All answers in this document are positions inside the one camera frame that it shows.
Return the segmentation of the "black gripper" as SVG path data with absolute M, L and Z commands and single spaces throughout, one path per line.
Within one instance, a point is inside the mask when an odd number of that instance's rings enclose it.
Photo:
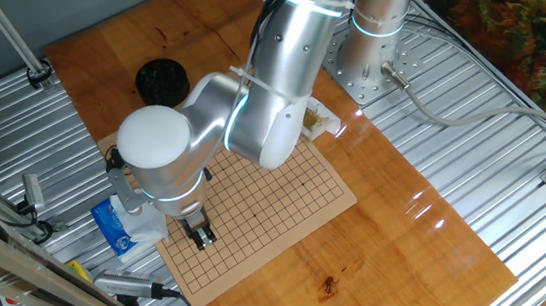
M 217 240 L 211 229 L 210 218 L 203 206 L 191 214 L 177 216 L 176 221 L 182 226 L 188 238 L 195 243 L 199 251 L 205 250 Z

